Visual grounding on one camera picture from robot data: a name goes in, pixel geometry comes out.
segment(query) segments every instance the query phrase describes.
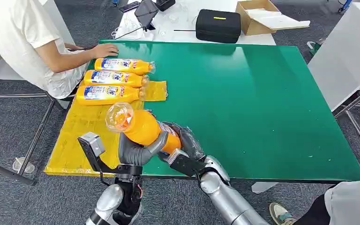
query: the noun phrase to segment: yellow sheet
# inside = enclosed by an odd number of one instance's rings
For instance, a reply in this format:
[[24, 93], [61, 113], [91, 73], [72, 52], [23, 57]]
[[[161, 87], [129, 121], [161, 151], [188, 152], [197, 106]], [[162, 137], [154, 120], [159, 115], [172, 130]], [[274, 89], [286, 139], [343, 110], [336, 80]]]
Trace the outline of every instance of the yellow sheet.
[[[147, 91], [149, 101], [165, 100], [166, 82], [151, 81]], [[142, 109], [143, 101], [134, 101], [131, 105], [134, 109]], [[103, 141], [105, 152], [101, 154], [101, 159], [110, 168], [119, 164], [119, 134], [110, 132], [105, 126], [105, 113], [110, 106], [84, 106], [76, 100], [73, 101], [45, 167], [45, 173], [49, 175], [98, 176], [99, 173], [92, 170], [77, 140], [79, 136], [89, 131], [99, 135]]]

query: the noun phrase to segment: bottle label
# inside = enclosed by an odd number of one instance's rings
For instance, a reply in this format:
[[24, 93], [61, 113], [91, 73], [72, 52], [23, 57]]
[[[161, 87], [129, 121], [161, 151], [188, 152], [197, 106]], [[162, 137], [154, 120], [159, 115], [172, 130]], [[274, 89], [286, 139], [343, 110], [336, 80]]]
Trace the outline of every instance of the bottle label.
[[101, 68], [110, 70], [125, 69], [129, 68], [132, 62], [136, 62], [136, 60], [103, 59], [101, 62]]
[[89, 86], [85, 88], [84, 97], [85, 99], [104, 99], [117, 95], [122, 97], [124, 93], [124, 86]]
[[168, 125], [166, 125], [166, 124], [164, 124], [164, 123], [161, 123], [161, 122], [159, 122], [159, 121], [158, 121], [158, 125], [159, 125], [159, 128], [161, 128], [161, 130], [167, 131], [167, 132], [169, 132], [170, 134], [175, 135], [176, 137], [179, 137], [179, 136], [177, 135], [177, 133], [176, 133], [170, 126], [168, 126]]
[[93, 83], [127, 83], [129, 73], [113, 71], [94, 71], [91, 76]]

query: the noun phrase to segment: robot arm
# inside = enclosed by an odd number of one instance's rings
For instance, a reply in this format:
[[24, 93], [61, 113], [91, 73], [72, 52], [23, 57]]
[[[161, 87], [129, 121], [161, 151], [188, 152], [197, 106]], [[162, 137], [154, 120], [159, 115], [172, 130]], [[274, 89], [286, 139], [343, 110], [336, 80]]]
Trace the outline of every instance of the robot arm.
[[[199, 171], [198, 176], [201, 190], [210, 198], [216, 210], [229, 225], [269, 225], [241, 194], [231, 187], [230, 177], [220, 163], [212, 156], [204, 158], [205, 167]], [[178, 162], [173, 159], [171, 168], [184, 167], [182, 164], [173, 166]]]
[[[101, 138], [92, 132], [80, 137], [78, 141], [92, 167], [100, 172], [100, 180], [108, 188], [100, 196], [95, 210], [86, 225], [130, 225], [143, 211], [141, 174], [147, 163], [166, 143], [167, 132], [161, 132], [156, 141], [149, 146], [141, 146], [120, 135], [119, 158], [121, 164], [110, 168], [100, 158], [104, 153]], [[103, 180], [103, 173], [114, 173], [114, 184]]]
[[229, 225], [269, 225], [245, 200], [241, 194], [231, 187], [230, 177], [221, 164], [213, 157], [205, 155], [199, 142], [189, 128], [180, 128], [169, 124], [181, 139], [182, 149], [171, 155], [160, 152], [166, 143], [167, 133], [160, 134], [150, 146], [136, 144], [124, 134], [120, 136], [120, 162], [115, 169], [109, 168], [101, 161], [99, 155], [104, 152], [98, 135], [91, 132], [78, 138], [94, 171], [115, 173], [116, 178], [101, 195], [95, 210], [86, 225], [129, 225], [141, 215], [143, 206], [141, 198], [142, 165], [158, 153], [161, 160], [189, 177], [196, 176], [201, 190], [211, 199], [216, 210]]
[[161, 160], [189, 177], [195, 175], [201, 190], [210, 198], [216, 210], [229, 225], [269, 225], [242, 197], [231, 187], [230, 177], [219, 161], [205, 155], [199, 142], [189, 128], [181, 128], [167, 123], [181, 139], [183, 150], [176, 150], [171, 155], [159, 153]]

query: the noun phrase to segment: black case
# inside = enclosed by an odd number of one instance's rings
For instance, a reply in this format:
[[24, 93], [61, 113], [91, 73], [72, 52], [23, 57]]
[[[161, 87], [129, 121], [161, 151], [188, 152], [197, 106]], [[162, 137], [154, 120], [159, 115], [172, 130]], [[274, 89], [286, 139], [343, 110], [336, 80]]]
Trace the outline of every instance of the black case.
[[241, 16], [238, 13], [201, 9], [195, 31], [199, 40], [236, 43], [241, 34]]
[[176, 3], [176, 0], [157, 0], [155, 5], [158, 7], [159, 10], [162, 12], [170, 8], [172, 5]]

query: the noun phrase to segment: cardboard box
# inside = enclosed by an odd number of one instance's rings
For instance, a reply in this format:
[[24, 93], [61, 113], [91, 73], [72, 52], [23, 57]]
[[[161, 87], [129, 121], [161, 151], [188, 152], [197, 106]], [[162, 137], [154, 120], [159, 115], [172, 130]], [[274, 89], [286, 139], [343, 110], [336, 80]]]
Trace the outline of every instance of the cardboard box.
[[279, 12], [277, 7], [270, 0], [247, 0], [239, 1], [235, 11], [241, 15], [242, 31], [245, 35], [271, 34], [276, 30], [264, 26], [258, 21], [249, 17], [245, 9], [264, 8], [267, 11]]

